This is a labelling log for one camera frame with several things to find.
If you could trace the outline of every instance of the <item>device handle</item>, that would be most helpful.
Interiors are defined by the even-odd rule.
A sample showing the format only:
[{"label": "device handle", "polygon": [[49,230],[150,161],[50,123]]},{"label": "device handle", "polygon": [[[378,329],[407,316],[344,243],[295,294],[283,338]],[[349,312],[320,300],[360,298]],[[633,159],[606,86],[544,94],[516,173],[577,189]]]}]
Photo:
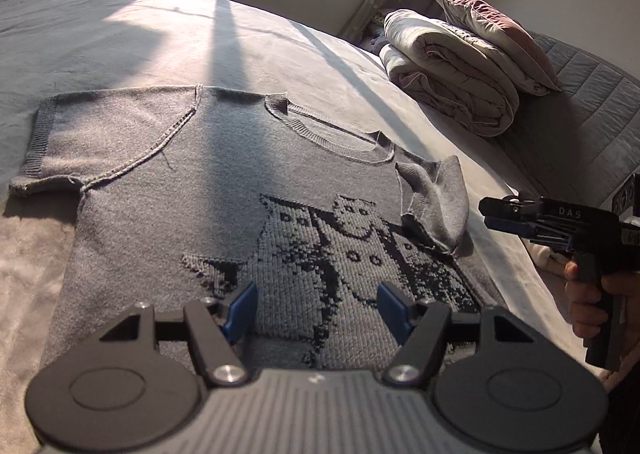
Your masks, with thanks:
[{"label": "device handle", "polygon": [[596,285],[600,289],[602,296],[595,306],[609,315],[607,322],[600,326],[600,332],[593,339],[584,341],[587,348],[585,361],[592,366],[618,371],[625,332],[624,297],[602,289],[602,269],[594,254],[575,253],[574,261],[578,265],[578,282]]}]

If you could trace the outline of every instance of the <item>neckline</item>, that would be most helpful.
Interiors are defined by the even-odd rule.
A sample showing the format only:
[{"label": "neckline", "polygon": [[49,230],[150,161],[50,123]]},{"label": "neckline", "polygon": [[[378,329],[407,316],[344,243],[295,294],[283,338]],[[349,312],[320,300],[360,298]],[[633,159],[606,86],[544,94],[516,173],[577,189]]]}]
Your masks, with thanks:
[{"label": "neckline", "polygon": [[[387,163],[394,158],[395,145],[382,131],[361,133],[352,129],[345,129],[328,117],[324,117],[323,115],[314,113],[303,106],[298,106],[297,104],[289,102],[289,99],[287,99],[284,94],[266,95],[265,105],[269,113],[283,122],[287,127],[295,131],[302,138],[305,138],[344,158],[371,164]],[[372,144],[372,147],[370,149],[362,150],[331,142],[322,135],[319,135],[309,129],[302,120],[292,114],[303,115],[312,120],[318,121],[319,123],[325,124],[326,126],[332,127],[337,131],[362,139]]]}]

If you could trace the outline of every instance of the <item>bed sheet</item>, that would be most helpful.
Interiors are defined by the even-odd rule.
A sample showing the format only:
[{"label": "bed sheet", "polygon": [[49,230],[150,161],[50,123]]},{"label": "bed sheet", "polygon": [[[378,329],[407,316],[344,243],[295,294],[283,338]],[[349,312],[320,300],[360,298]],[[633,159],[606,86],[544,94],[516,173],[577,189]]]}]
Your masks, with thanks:
[{"label": "bed sheet", "polygon": [[[559,285],[545,286],[517,237],[482,223],[479,200],[511,193],[505,179],[512,187],[522,181],[506,156],[414,102],[372,54],[228,0],[1,1],[0,192],[24,160],[42,97],[196,83],[286,92],[342,124],[381,129],[425,158],[458,155],[471,203],[469,232],[510,309],[584,358],[558,311]],[[63,194],[11,198],[0,219],[0,452],[36,447],[22,399],[62,283],[76,203]]]}]

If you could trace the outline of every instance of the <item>person's arm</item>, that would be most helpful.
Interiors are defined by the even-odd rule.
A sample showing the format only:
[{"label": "person's arm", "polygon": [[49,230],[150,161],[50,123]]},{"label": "person's arm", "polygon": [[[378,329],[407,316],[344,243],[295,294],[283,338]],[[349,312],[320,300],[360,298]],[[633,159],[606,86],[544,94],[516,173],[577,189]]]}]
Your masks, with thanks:
[{"label": "person's arm", "polygon": [[[593,285],[577,282],[578,265],[573,261],[565,266],[564,277],[574,333],[581,338],[593,338],[607,319],[606,313],[593,306],[601,292]],[[599,431],[600,446],[603,454],[637,454],[640,452],[640,273],[606,275],[602,278],[602,287],[612,295],[625,296],[626,329],[620,370],[606,372],[602,377],[609,391],[609,412]]]}]

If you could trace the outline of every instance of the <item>folded blanket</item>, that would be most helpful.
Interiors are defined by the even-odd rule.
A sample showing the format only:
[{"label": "folded blanket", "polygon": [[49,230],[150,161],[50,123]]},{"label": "folded blanket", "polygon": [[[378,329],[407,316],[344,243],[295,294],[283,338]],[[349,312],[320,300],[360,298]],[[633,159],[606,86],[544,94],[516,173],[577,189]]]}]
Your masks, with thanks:
[{"label": "folded blanket", "polygon": [[389,79],[409,96],[484,137],[513,122],[520,99],[502,68],[517,66],[495,57],[501,67],[487,56],[500,50],[463,28],[409,10],[389,14],[385,34],[390,44],[380,59]]}]

